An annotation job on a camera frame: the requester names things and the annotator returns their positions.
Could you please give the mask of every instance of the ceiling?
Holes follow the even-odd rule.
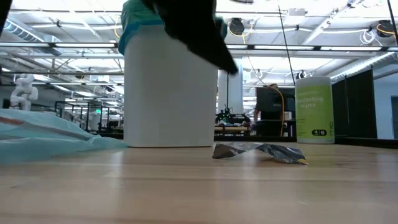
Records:
[[[125,2],[125,0],[13,0],[9,19],[26,27],[29,32],[46,38],[54,36],[59,42],[118,42],[118,35],[122,33],[120,15]],[[242,18],[246,27],[244,37],[246,44],[285,44],[278,13],[279,7],[288,45],[387,46],[396,44],[393,37],[380,38],[374,35],[374,29],[366,33],[369,26],[375,27],[379,20],[391,19],[385,0],[354,1],[358,4],[355,4],[353,8],[345,7],[348,2],[353,1],[257,0],[253,5],[245,5],[229,0],[218,0],[217,14],[224,17],[227,22],[232,17]],[[398,15],[398,2],[393,1],[392,8],[395,15]],[[24,40],[5,31],[0,41],[23,42]],[[230,33],[225,40],[227,44],[243,44],[244,41],[242,37],[236,37]],[[124,60],[116,49],[63,49],[58,58],[46,52],[27,48],[6,49],[6,51],[0,49],[0,64],[5,69],[46,72],[48,70],[43,66],[21,58],[10,58],[9,51],[23,55],[45,67],[57,68],[57,71],[61,73],[93,73],[92,77],[86,75],[84,80],[74,75],[46,77],[37,75],[41,79],[48,78],[63,82],[95,82],[98,79],[104,83],[123,82],[122,75],[94,76],[98,72],[123,72]],[[287,53],[284,51],[264,51],[257,55],[246,52],[234,54],[234,56],[242,57],[243,68],[246,73],[249,73],[245,76],[248,77],[245,80],[246,83],[260,83],[253,72],[253,69],[259,69],[262,81],[265,83],[292,84],[290,64]],[[335,70],[358,60],[375,57],[377,53],[291,52],[290,56],[294,72],[304,70],[312,75],[333,75]],[[79,89],[100,96],[110,94],[102,87],[97,88],[95,93],[92,86],[83,89],[79,87]],[[114,87],[113,96],[115,92],[119,93],[118,96],[123,96],[123,87]],[[249,95],[251,95],[250,88],[245,88],[245,96]],[[245,106],[245,109],[249,111],[251,108]]]

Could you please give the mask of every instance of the white robot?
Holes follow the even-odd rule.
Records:
[[[36,87],[32,86],[32,82],[35,77],[32,74],[21,75],[15,81],[15,90],[11,93],[11,106],[10,109],[19,110],[19,103],[22,106],[22,110],[30,111],[31,101],[37,100],[39,92]]]

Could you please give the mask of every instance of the wall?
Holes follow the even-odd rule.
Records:
[[[33,101],[33,104],[54,107],[56,101],[65,101],[65,95],[56,90],[46,90],[44,87],[36,86],[39,89],[39,98],[37,101]],[[2,108],[3,100],[10,99],[12,91],[15,87],[13,86],[1,86],[0,85],[0,108]]]
[[[377,137],[379,139],[394,139],[392,96],[398,96],[398,73],[374,81]]]

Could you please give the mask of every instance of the person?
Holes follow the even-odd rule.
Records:
[[[273,89],[276,89],[276,90],[279,89],[278,84],[276,84],[276,83],[273,83],[273,84],[271,84],[269,86],[265,85],[264,87],[265,88],[273,88]],[[270,114],[270,113],[261,112],[261,110],[258,109],[257,104],[256,104],[256,107],[254,109],[254,122],[258,121],[259,114],[261,114],[260,115],[261,119],[280,119],[280,113],[272,113],[272,114]]]

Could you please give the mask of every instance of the wooden surface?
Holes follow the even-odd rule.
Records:
[[[398,222],[398,150],[296,145],[309,166],[212,149],[77,153],[0,167],[0,223]]]

